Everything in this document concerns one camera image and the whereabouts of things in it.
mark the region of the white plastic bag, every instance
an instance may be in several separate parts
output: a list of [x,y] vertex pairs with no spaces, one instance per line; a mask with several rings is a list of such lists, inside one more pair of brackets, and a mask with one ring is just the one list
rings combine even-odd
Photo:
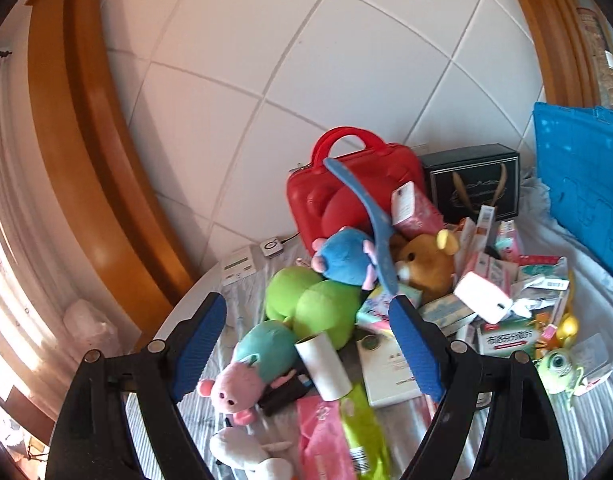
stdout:
[[122,354],[117,327],[88,301],[74,301],[64,313],[63,321],[82,355],[93,348],[104,357]]

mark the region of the red handbag handle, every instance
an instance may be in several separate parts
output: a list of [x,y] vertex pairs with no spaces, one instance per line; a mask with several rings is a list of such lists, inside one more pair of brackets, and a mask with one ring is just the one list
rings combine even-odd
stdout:
[[329,130],[317,140],[313,147],[313,154],[311,155],[311,166],[314,168],[323,166],[323,160],[331,153],[333,144],[342,137],[347,136],[359,137],[359,139],[364,142],[365,149],[367,150],[371,149],[376,152],[384,152],[387,148],[384,140],[376,136],[373,132],[354,128],[353,126],[339,126]]

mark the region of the brown plush toy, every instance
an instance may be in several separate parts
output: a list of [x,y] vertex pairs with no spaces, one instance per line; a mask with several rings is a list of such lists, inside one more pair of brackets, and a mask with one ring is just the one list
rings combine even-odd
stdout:
[[446,230],[418,235],[397,256],[399,280],[422,291],[422,303],[446,296],[453,286],[453,255],[459,245]]

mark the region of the suitcase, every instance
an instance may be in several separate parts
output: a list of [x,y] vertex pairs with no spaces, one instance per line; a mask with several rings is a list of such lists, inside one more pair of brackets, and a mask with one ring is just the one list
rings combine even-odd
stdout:
[[371,232],[368,214],[355,194],[323,165],[333,144],[346,136],[359,137],[364,150],[339,157],[379,206],[391,215],[391,194],[408,181],[425,192],[424,172],[413,150],[351,126],[329,130],[318,139],[311,163],[288,177],[286,196],[304,246],[311,253],[316,238],[335,234],[344,226]]

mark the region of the brown rope handle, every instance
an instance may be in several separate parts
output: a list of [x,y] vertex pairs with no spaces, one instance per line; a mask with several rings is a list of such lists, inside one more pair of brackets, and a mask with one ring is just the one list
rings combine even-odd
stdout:
[[[497,200],[499,200],[502,193],[504,193],[504,188],[507,180],[509,179],[509,171],[506,168],[506,164],[501,162],[499,165],[501,166],[499,171],[499,184],[497,184],[493,198],[491,198],[489,203],[486,205],[494,206],[497,203]],[[464,204],[469,211],[473,213],[479,212],[481,206],[478,206],[477,209],[473,207],[471,204],[471,199],[468,197],[468,193],[466,192],[466,186],[464,185],[462,177],[459,175],[459,173],[457,171],[453,171],[451,172],[451,176],[453,177],[453,185],[455,186],[460,202],[462,202],[462,204]]]

